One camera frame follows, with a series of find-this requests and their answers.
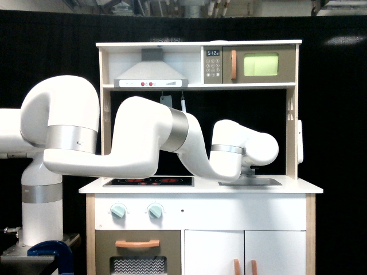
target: oven door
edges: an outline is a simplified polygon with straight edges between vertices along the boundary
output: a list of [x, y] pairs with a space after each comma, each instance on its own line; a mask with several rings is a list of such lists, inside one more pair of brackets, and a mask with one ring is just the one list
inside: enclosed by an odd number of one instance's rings
[[96, 275], [181, 274], [181, 231], [97, 230]]
[[294, 83], [295, 45], [222, 48], [223, 83]]

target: light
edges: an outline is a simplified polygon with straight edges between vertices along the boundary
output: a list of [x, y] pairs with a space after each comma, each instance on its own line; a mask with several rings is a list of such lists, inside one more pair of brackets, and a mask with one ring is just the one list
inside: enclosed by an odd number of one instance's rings
[[336, 36], [325, 42], [327, 46], [355, 45], [366, 39], [367, 36]]

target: green microwave window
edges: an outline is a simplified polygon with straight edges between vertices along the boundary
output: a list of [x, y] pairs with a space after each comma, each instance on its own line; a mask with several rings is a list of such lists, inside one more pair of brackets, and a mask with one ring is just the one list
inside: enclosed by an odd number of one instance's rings
[[244, 57], [245, 76], [277, 76], [277, 53], [247, 53]]

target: blue clamp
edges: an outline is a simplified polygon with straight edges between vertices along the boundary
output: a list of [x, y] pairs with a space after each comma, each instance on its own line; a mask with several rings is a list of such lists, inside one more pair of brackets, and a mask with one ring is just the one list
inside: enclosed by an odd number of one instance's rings
[[27, 251], [27, 256], [55, 255], [59, 275], [74, 275], [73, 253], [70, 247], [61, 241], [40, 242]]

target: knob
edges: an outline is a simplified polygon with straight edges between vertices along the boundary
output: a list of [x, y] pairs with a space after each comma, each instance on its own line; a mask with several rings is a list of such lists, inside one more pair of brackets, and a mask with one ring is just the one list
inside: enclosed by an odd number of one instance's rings
[[126, 207], [122, 203], [115, 203], [111, 207], [111, 214], [114, 218], [121, 219], [126, 212]]
[[153, 219], [159, 219], [163, 213], [163, 208], [157, 203], [153, 203], [148, 207], [148, 215]]

